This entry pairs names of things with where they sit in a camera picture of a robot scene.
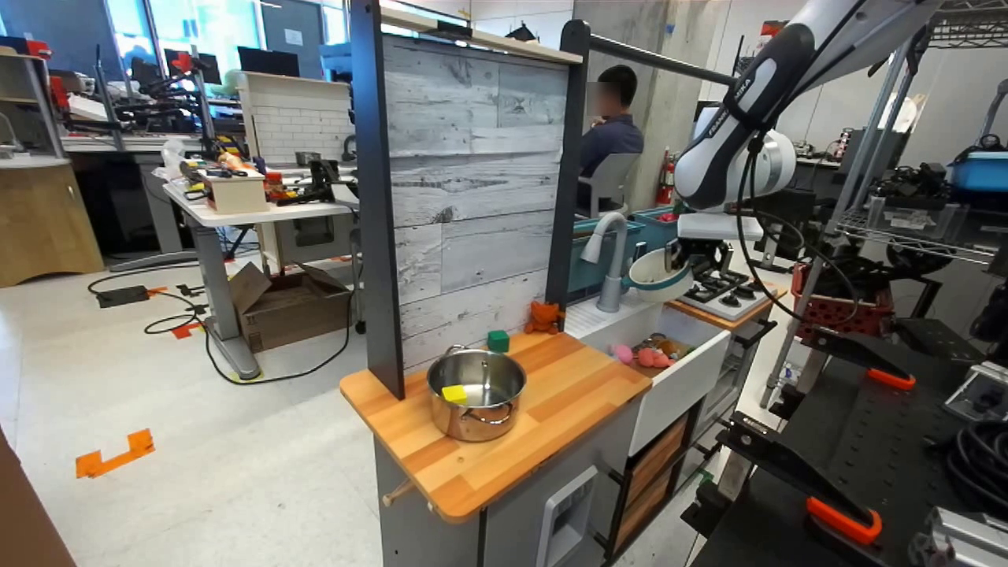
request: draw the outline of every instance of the metal frame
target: metal frame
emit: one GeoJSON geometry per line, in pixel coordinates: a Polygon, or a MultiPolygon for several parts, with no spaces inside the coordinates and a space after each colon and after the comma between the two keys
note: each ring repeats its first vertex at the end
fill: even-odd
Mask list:
{"type": "Polygon", "coordinates": [[[575,250],[575,210],[576,210],[576,173],[580,173],[580,134],[584,134],[584,111],[585,111],[585,84],[591,84],[591,58],[592,51],[612,53],[632,64],[655,67],[679,75],[693,75],[720,84],[735,84],[735,75],[723,75],[702,67],[691,67],[637,45],[625,45],[604,35],[592,35],[584,19],[572,19],[561,35],[561,51],[576,53],[580,67],[569,72],[569,112],[564,112],[564,156],[561,156],[561,184],[559,184],[559,210],[556,210],[556,243],[549,252],[549,284],[545,299],[569,309],[572,294],[572,250],[575,250]]]}
{"type": "Polygon", "coordinates": [[[392,197],[392,153],[386,112],[386,51],[378,0],[349,0],[357,178],[367,254],[368,368],[393,392],[403,386],[402,271],[392,197]]]}
{"type": "Polygon", "coordinates": [[[585,111],[591,84],[591,45],[592,28],[584,19],[572,19],[561,35],[561,51],[580,53],[580,67],[569,67],[569,111],[564,111],[564,156],[556,208],[556,240],[549,250],[545,299],[569,309],[572,250],[575,250],[575,210],[576,210],[576,173],[580,173],[580,123],[585,111]]]}

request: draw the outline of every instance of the metal pot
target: metal pot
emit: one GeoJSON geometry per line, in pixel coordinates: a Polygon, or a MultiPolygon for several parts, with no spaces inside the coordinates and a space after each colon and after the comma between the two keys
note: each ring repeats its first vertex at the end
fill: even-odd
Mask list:
{"type": "Polygon", "coordinates": [[[525,371],[501,351],[447,348],[428,371],[436,425],[456,442],[482,445],[513,429],[525,371]]]}

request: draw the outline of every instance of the white table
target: white table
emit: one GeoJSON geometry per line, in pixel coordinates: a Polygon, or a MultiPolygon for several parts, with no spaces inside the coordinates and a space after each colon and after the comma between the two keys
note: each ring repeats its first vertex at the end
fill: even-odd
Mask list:
{"type": "Polygon", "coordinates": [[[218,228],[284,223],[284,221],[307,221],[307,218],[352,218],[352,208],[333,204],[333,200],[302,200],[302,204],[284,204],[284,208],[269,204],[269,210],[249,210],[249,215],[222,215],[205,197],[198,200],[185,197],[182,189],[165,184],[165,195],[182,208],[185,228],[197,243],[201,284],[215,310],[207,323],[212,341],[218,344],[222,356],[236,368],[240,379],[258,379],[258,361],[244,336],[244,326],[231,299],[218,228]]]}

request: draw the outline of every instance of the wall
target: wall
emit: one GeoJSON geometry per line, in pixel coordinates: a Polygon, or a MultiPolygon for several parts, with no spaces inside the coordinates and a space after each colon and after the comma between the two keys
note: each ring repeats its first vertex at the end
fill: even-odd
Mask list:
{"type": "Polygon", "coordinates": [[[53,70],[95,75],[95,47],[103,45],[103,70],[121,75],[117,45],[103,25],[103,0],[0,0],[0,15],[9,35],[47,40],[53,70]]]}
{"type": "MultiPolygon", "coordinates": [[[[672,0],[662,39],[662,53],[691,67],[707,67],[710,51],[720,45],[716,31],[725,22],[728,0],[672,0]]],[[[693,111],[707,83],[655,72],[649,94],[649,112],[643,120],[647,148],[637,162],[632,208],[649,208],[655,200],[655,183],[662,156],[682,153],[693,133],[693,111]]]]}
{"type": "Polygon", "coordinates": [[[519,329],[545,294],[564,67],[386,39],[403,358],[519,329]]]}
{"type": "Polygon", "coordinates": [[[279,0],[263,7],[269,51],[298,53],[302,75],[321,79],[318,47],[326,45],[321,7],[307,0],[279,0]]]}

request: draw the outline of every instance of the wooden panel wall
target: wooden panel wall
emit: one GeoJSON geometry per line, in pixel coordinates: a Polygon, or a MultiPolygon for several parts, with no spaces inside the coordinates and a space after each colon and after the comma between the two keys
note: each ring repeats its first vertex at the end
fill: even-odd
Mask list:
{"type": "Polygon", "coordinates": [[[545,294],[569,70],[386,39],[403,358],[523,326],[545,294]]]}

